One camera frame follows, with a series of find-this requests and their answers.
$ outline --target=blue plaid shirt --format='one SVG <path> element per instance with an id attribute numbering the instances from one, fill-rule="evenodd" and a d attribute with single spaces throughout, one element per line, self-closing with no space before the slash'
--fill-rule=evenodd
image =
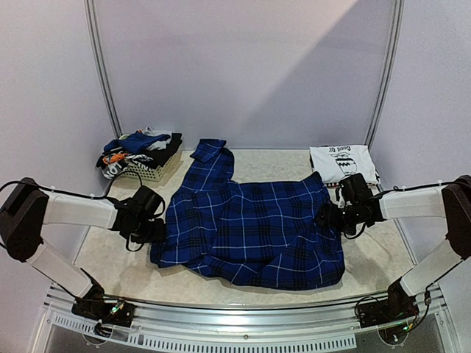
<path id="1" fill-rule="evenodd" d="M 340 234 L 314 217 L 330 202 L 321 177 L 300 182 L 231 181 L 223 140 L 201 140 L 166 213 L 164 243 L 151 261 L 176 264 L 234 285 L 308 290 L 335 285 L 345 270 Z"/>

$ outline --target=white wall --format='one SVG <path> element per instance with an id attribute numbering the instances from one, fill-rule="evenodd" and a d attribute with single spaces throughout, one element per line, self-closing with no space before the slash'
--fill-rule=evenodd
<path id="1" fill-rule="evenodd" d="M 408 0 L 372 156 L 386 187 L 471 174 L 471 4 Z M 404 222 L 418 259 L 446 233 L 441 219 Z M 463 352 L 471 352 L 471 261 L 440 285 Z"/>
<path id="2" fill-rule="evenodd" d="M 394 0 L 100 0 L 125 132 L 237 148 L 362 143 Z"/>
<path id="3" fill-rule="evenodd" d="M 31 176 L 101 193 L 96 156 L 113 136 L 83 2 L 3 1 L 0 73 L 0 184 Z M 82 227 L 43 232 L 69 258 L 83 234 Z M 27 352 L 48 288 L 47 279 L 0 249 L 0 352 Z"/>

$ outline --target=white t-shirt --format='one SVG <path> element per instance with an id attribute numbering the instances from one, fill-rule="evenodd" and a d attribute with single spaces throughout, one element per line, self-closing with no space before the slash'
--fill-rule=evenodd
<path id="1" fill-rule="evenodd" d="M 321 174 L 326 185 L 335 185 L 345 177 L 357 173 L 363 174 L 366 183 L 379 184 L 368 146 L 310 147 L 310 151 L 313 170 Z"/>

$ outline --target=white plastic basket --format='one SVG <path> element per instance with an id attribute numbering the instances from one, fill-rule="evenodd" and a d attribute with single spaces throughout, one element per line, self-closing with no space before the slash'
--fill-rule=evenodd
<path id="1" fill-rule="evenodd" d="M 181 160 L 182 152 L 177 151 L 173 156 L 167 160 L 167 163 L 163 167 L 157 167 L 156 169 L 145 170 L 139 168 L 138 166 L 130 163 L 127 166 L 127 171 L 135 171 L 136 173 L 141 176 L 142 180 L 146 180 L 148 182 L 159 182 L 165 173 L 168 173 L 176 164 Z M 123 177 L 132 178 L 132 179 L 139 179 L 137 175 L 134 173 L 125 173 Z"/>

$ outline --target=shirt sleeve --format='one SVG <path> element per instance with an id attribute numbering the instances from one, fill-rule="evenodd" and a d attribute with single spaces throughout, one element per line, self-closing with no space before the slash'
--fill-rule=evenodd
<path id="1" fill-rule="evenodd" d="M 234 174 L 234 156 L 225 140 L 202 139 L 191 155 L 194 158 L 182 183 L 186 191 L 207 192 L 220 188 Z"/>

